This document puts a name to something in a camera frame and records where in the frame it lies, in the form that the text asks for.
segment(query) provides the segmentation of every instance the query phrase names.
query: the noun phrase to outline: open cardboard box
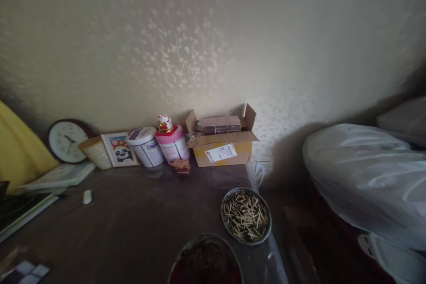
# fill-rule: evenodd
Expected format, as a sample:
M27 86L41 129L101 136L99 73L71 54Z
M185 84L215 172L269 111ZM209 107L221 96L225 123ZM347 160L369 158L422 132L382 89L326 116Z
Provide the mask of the open cardboard box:
M255 119L256 112L247 104L244 115L244 121L241 121L241 129L244 131L215 135L204 135L191 138L188 142L188 147L194 150L198 166L223 166L245 164L249 162L250 157L252 155L252 142L259 141L252 132ZM195 116L194 110L191 111L185 123L188 132L195 132L197 117ZM222 146L228 146L229 144L233 145L237 154L236 156L224 158L223 160L213 162L207 156L206 152L210 152L213 149L217 149Z

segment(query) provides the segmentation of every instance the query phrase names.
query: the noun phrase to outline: wallpaper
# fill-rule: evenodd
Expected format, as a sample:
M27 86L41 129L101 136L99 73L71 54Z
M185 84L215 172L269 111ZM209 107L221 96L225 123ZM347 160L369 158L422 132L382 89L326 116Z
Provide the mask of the wallpaper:
M60 118L108 132L249 103L252 163L287 183L307 134L361 121L425 49L426 0L0 0L0 99L39 136Z

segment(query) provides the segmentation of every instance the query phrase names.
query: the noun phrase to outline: pink canister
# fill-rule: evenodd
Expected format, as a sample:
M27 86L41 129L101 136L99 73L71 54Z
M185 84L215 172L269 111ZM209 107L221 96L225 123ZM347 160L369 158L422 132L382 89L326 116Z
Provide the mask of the pink canister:
M175 125L169 133L157 132L155 137L169 164L176 159L188 160L190 153L186 145L186 137L182 126Z

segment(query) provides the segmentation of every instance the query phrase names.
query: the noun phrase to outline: yellow fabric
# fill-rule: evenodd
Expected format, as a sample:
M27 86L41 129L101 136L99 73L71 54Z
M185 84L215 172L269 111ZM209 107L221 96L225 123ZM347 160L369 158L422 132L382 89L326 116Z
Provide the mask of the yellow fabric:
M0 101L0 181L10 181L8 193L59 165L37 135Z

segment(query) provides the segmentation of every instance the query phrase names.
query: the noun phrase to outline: table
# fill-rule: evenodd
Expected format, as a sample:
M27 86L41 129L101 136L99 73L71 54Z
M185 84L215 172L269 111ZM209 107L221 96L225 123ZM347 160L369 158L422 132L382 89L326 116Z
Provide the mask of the table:
M178 176L166 162L96 169L0 249L4 257L16 245L29 248L51 267L48 283L167 283L179 252L202 233L217 234L233 248L244 282L288 283L271 233L250 247L225 230L221 202L236 187L257 191L245 165L198 168ZM92 202L83 204L84 190Z

